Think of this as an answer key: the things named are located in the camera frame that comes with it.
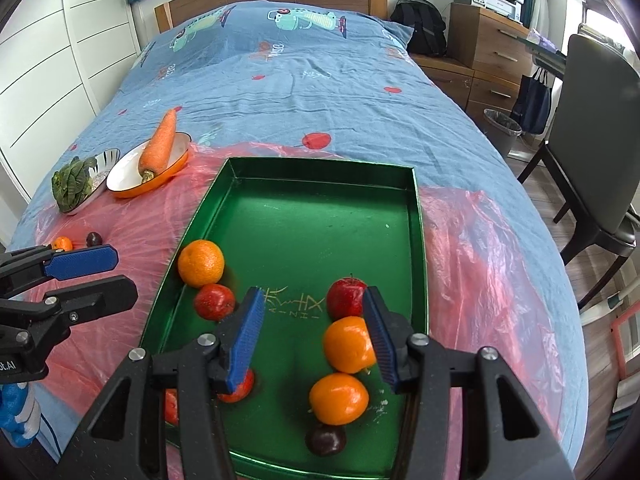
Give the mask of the left blue gloved hand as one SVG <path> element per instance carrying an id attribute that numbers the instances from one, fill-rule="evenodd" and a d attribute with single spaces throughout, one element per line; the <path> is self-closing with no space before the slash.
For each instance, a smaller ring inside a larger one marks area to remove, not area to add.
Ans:
<path id="1" fill-rule="evenodd" d="M 40 430 L 41 408 L 30 382 L 1 386 L 0 426 L 14 448 L 29 446 Z"/>

